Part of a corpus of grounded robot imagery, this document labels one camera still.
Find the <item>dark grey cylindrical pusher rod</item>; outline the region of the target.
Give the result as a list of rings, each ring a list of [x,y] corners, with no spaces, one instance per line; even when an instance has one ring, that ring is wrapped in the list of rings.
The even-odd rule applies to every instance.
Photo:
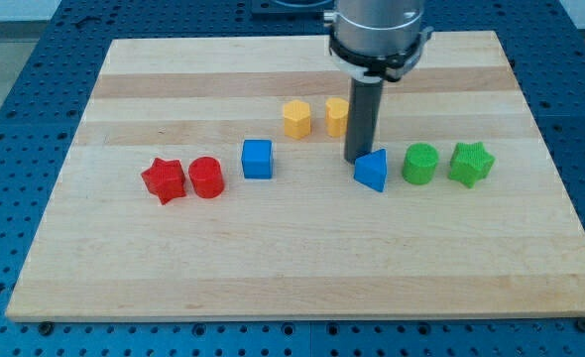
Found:
[[[344,142],[344,159],[350,164],[372,151],[382,93],[382,81],[351,80]]]

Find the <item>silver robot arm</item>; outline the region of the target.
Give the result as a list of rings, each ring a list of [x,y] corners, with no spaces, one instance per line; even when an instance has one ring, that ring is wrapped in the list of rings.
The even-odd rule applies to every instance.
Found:
[[[344,159],[372,151],[386,82],[415,68],[433,29],[422,25],[422,0],[338,0],[323,13],[329,54],[350,76]]]

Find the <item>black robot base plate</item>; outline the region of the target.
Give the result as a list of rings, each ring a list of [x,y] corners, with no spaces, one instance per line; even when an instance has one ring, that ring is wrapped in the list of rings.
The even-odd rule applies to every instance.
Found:
[[[316,14],[333,5],[333,0],[250,0],[253,15]]]

